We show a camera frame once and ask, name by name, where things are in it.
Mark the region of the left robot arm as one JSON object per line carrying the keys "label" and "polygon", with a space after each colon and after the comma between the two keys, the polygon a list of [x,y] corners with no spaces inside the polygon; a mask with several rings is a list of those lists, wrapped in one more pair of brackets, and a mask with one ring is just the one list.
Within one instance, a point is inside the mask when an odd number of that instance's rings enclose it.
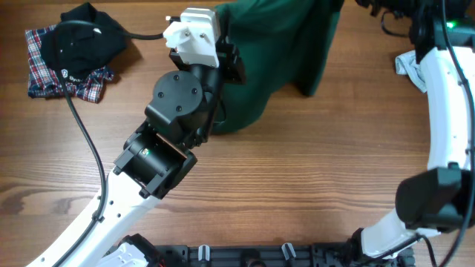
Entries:
{"label": "left robot arm", "polygon": [[145,121],[129,136],[101,188],[32,266],[98,266],[129,228],[160,204],[197,163],[192,148],[209,138],[223,106],[226,83],[246,81],[238,47],[228,34],[214,43],[217,62],[193,62],[169,54],[177,69],[154,85]]}

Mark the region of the dark green shorts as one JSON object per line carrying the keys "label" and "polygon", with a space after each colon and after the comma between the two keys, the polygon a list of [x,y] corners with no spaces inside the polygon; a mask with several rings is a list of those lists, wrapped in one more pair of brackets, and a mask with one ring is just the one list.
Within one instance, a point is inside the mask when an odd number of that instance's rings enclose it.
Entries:
{"label": "dark green shorts", "polygon": [[225,85],[224,111],[212,132],[234,133],[257,122],[271,95],[294,85],[314,96],[323,78],[343,0],[251,0],[216,7],[243,60],[246,83]]}

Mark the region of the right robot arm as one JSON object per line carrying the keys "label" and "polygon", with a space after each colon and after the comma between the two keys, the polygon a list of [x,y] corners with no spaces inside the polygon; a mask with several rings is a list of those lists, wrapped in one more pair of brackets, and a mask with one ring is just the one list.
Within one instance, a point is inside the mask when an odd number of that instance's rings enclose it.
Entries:
{"label": "right robot arm", "polygon": [[424,172],[403,180],[394,209],[348,241],[347,263],[383,265],[412,245],[455,234],[446,266],[474,226],[474,18],[469,1],[361,0],[373,16],[411,20],[408,38],[425,80],[430,152]]}

